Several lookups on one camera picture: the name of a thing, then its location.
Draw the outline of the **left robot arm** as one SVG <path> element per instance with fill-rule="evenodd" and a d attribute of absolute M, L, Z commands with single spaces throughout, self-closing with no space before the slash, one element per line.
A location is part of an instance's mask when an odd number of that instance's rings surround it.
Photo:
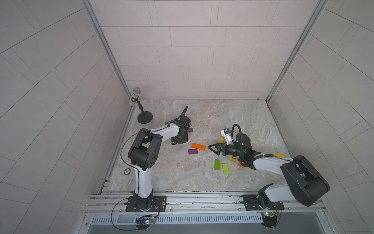
<path fill-rule="evenodd" d="M 149 130 L 142 128 L 128 152 L 131 165 L 135 167 L 137 187 L 134 195 L 138 201 L 148 201 L 153 196 L 152 167 L 155 165 L 160 152 L 161 144 L 168 139 L 172 145 L 183 144 L 188 141 L 188 129 L 191 119 L 185 115 L 166 122 L 164 126 Z"/>

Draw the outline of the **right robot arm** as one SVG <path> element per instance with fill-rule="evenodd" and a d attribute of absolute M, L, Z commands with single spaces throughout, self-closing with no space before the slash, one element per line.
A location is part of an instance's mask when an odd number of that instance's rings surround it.
<path fill-rule="evenodd" d="M 330 185 L 306 157 L 282 158 L 257 152 L 246 134 L 238 134 L 235 138 L 225 134 L 224 137 L 226 143 L 209 145 L 209 150 L 218 156 L 231 156 L 243 167 L 283 176 L 286 181 L 282 185 L 268 184 L 258 191 L 255 199 L 243 198 L 241 202 L 256 203 L 263 210 L 278 208 L 283 201 L 297 201 L 310 207 L 329 192 Z"/>

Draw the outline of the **lime green block right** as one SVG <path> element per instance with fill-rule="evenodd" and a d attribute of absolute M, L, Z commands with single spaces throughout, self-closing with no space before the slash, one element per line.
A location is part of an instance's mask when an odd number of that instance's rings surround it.
<path fill-rule="evenodd" d="M 228 175 L 229 174 L 229 167 L 227 163 L 222 164 L 223 174 Z"/>

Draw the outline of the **microphone on black stand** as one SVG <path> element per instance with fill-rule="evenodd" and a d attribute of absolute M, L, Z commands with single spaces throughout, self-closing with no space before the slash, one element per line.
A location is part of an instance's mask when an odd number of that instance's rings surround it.
<path fill-rule="evenodd" d="M 141 124 L 147 124 L 147 123 L 152 121 L 153 115 L 152 115 L 151 112 L 144 110 L 144 107 L 143 107 L 143 105 L 142 105 L 142 103 L 139 99 L 140 94 L 141 94 L 140 87 L 135 87 L 132 90 L 132 96 L 131 96 L 130 101 L 129 101 L 129 106 L 134 106 L 134 105 L 137 104 L 138 108 L 141 111 L 141 113 L 137 117 L 137 120 Z"/>

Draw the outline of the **right circuit board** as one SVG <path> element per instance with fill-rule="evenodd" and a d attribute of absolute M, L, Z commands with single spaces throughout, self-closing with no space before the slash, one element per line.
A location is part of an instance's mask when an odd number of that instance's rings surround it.
<path fill-rule="evenodd" d="M 278 216 L 275 212 L 261 213 L 263 223 L 262 225 L 266 228 L 274 229 L 278 225 Z"/>

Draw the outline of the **circuit board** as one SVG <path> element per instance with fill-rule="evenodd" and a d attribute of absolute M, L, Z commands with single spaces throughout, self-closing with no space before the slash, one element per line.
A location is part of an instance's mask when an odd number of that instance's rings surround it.
<path fill-rule="evenodd" d="M 141 231 L 146 231 L 151 225 L 155 224 L 157 219 L 151 215 L 144 215 L 136 219 L 135 226 Z"/>
<path fill-rule="evenodd" d="M 261 213 L 263 223 L 262 225 L 266 228 L 274 229 L 278 225 L 278 216 L 275 212 Z"/>

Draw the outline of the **left circuit board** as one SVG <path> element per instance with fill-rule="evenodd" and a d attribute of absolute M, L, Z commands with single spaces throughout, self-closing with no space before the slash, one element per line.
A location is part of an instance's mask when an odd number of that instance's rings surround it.
<path fill-rule="evenodd" d="M 144 215 L 136 219 L 135 226 L 141 231 L 146 231 L 151 225 L 155 224 L 157 219 L 151 215 Z"/>

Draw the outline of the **yellow triangle frame piece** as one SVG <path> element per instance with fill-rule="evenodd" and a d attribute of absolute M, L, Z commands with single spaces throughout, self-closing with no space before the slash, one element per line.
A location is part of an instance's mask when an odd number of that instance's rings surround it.
<path fill-rule="evenodd" d="M 275 156 L 275 157 L 277 157 L 277 158 L 281 158 L 281 159 L 284 159 L 284 158 L 285 158 L 284 155 L 273 155 L 273 156 Z"/>

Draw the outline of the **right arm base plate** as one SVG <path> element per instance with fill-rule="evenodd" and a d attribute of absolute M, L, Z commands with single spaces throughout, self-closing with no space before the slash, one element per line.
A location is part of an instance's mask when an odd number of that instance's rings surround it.
<path fill-rule="evenodd" d="M 281 202 L 271 202 L 262 195 L 242 195 L 238 201 L 245 206 L 247 211 L 281 211 L 284 205 Z"/>

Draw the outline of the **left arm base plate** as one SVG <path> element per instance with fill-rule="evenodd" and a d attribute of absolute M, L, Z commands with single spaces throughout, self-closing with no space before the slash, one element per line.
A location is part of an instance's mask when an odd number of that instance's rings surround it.
<path fill-rule="evenodd" d="M 129 197 L 126 212 L 164 212 L 166 210 L 167 196 L 152 196 L 140 198 L 137 195 Z"/>

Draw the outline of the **aluminium rail frame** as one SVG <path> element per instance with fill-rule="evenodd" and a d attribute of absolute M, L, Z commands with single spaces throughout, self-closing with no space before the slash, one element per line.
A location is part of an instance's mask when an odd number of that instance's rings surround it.
<path fill-rule="evenodd" d="M 104 190 L 90 195 L 83 208 L 84 214 L 227 214 L 265 213 L 258 204 L 256 192 L 155 192 L 151 208 L 135 207 L 131 192 Z"/>

